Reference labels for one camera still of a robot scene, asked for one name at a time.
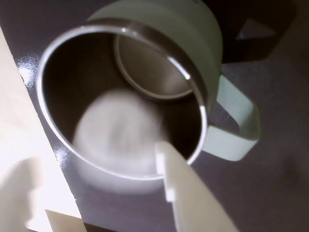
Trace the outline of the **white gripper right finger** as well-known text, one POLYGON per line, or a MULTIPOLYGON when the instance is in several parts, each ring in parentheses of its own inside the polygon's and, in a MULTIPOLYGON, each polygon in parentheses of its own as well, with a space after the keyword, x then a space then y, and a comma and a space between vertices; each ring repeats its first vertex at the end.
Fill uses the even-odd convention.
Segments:
POLYGON ((179 232, 236 232, 232 219, 174 146, 155 145, 157 173, 163 176, 166 201, 171 203, 179 232))

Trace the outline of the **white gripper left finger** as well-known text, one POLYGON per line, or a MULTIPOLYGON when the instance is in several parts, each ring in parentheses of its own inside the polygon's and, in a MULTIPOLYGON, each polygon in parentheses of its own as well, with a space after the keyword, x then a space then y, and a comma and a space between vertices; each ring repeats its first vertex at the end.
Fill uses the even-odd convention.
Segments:
POLYGON ((33 193, 41 185, 40 158, 14 162, 0 173, 0 227, 26 229, 35 216, 33 193))

